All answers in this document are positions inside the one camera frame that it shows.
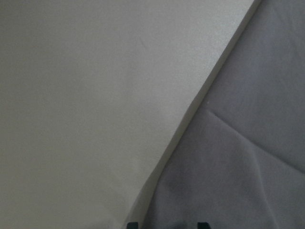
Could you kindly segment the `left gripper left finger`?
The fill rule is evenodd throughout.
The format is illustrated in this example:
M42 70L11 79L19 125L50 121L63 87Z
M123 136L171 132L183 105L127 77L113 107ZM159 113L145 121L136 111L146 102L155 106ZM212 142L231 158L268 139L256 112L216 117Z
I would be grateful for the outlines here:
M138 222L128 222L127 229L138 229Z

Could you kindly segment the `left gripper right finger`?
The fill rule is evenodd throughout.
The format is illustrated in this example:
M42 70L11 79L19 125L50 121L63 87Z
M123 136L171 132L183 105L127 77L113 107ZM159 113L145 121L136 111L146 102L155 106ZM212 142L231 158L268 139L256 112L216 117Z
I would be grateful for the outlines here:
M197 229L209 229L209 223L208 222L198 222Z

